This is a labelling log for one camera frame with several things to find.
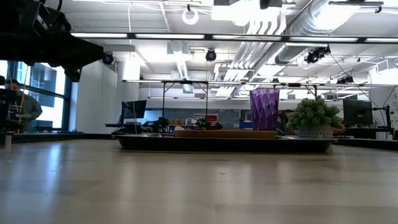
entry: person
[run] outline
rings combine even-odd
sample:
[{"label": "person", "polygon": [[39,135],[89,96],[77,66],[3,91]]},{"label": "person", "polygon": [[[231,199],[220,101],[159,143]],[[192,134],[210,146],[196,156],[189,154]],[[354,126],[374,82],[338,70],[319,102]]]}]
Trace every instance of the person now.
[{"label": "person", "polygon": [[21,85],[15,79],[6,80],[6,84],[4,85],[7,90],[14,90],[17,92],[17,100],[16,105],[20,106],[22,102],[22,96],[24,99],[22,105],[22,114],[20,114],[22,125],[24,126],[24,130],[29,132],[32,129],[32,121],[36,120],[42,113],[41,105],[36,101],[35,98],[26,95],[21,91]]}]

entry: ceiling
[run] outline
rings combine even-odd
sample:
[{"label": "ceiling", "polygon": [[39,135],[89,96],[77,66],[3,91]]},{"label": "ceiling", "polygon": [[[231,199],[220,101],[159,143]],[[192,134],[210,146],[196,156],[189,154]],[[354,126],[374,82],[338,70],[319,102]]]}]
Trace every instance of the ceiling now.
[{"label": "ceiling", "polygon": [[[309,0],[295,0],[295,7],[287,10],[287,21],[303,8]],[[332,35],[383,35],[398,36],[397,13],[398,2],[385,0],[389,4],[385,9],[375,14],[372,9],[364,9],[355,13],[347,22],[337,28]],[[50,7],[57,7],[58,0],[47,0]],[[202,1],[200,9],[209,13],[213,1]],[[198,33],[198,34],[243,34],[248,26],[236,26],[231,21],[213,21],[211,16],[199,13],[199,20],[195,25],[188,25],[182,21],[182,11],[170,11],[185,9],[184,5],[164,5],[165,15],[158,4],[104,4],[102,2],[84,2],[64,0],[62,12],[65,13],[73,26],[74,32],[129,32],[128,11],[130,7],[131,32],[173,32],[173,33]],[[145,63],[141,66],[141,73],[146,77],[156,74],[170,74],[177,69],[174,61],[167,59],[167,42],[159,40],[92,40],[100,45],[134,45],[142,55]],[[240,42],[200,42],[188,41],[190,47],[194,47],[193,59],[187,61],[188,70],[213,71],[214,66],[220,62],[232,60],[238,51]],[[331,52],[336,55],[337,61],[343,69],[351,68],[366,62],[385,56],[398,56],[396,45],[354,45],[331,44]],[[205,53],[208,48],[214,48],[218,54],[215,62],[206,62]],[[128,52],[115,52],[115,57],[120,60],[127,58]],[[320,63],[309,68],[299,57],[293,62],[294,66],[288,66],[281,72],[284,79],[291,77],[292,82],[308,79],[308,77],[325,77],[341,73],[341,68],[336,65],[331,57],[323,58]],[[355,78],[365,80],[368,71],[360,70],[355,73]]]}]

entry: computer monitor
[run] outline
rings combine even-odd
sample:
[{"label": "computer monitor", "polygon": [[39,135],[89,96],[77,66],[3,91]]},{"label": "computer monitor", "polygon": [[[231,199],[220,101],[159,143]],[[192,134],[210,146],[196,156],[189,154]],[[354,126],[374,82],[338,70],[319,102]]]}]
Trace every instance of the computer monitor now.
[{"label": "computer monitor", "polygon": [[360,100],[343,100],[346,124],[373,124],[372,103]]},{"label": "computer monitor", "polygon": [[124,118],[144,118],[146,105],[146,100],[125,102]]}]

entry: small plant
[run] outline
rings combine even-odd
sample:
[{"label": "small plant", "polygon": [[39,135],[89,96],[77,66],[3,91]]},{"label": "small plant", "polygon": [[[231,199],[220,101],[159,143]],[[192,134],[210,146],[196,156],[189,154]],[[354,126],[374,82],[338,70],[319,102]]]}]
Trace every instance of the small plant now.
[{"label": "small plant", "polygon": [[341,127],[341,118],[337,117],[340,109],[328,106],[324,99],[317,96],[315,100],[302,100],[296,110],[290,114],[287,126],[296,129],[297,126],[319,126],[330,124],[333,128]]}]

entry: wooden board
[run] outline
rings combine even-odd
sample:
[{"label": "wooden board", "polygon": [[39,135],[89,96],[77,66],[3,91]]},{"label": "wooden board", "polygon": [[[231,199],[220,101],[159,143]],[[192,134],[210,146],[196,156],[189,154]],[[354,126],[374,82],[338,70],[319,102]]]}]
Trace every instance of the wooden board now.
[{"label": "wooden board", "polygon": [[181,130],[174,131],[181,138],[252,138],[274,139],[276,131],[238,131],[238,130]]}]

